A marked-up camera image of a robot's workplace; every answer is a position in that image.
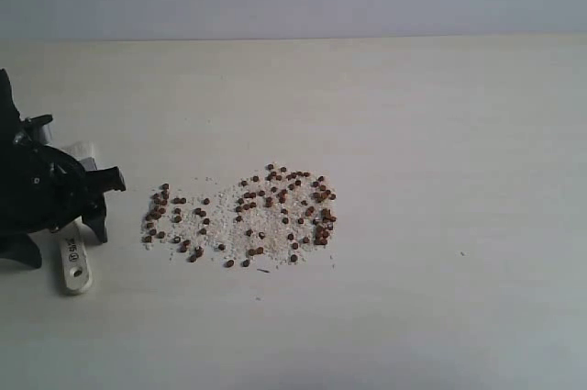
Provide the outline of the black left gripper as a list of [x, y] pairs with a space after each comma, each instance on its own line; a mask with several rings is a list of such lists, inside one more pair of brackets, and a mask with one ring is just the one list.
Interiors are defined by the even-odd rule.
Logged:
[[22, 127], [12, 85], [1, 71], [1, 233], [61, 228], [79, 216], [99, 243], [108, 242], [106, 208], [90, 204], [90, 190], [125, 192], [117, 166], [89, 171], [73, 156], [32, 140]]

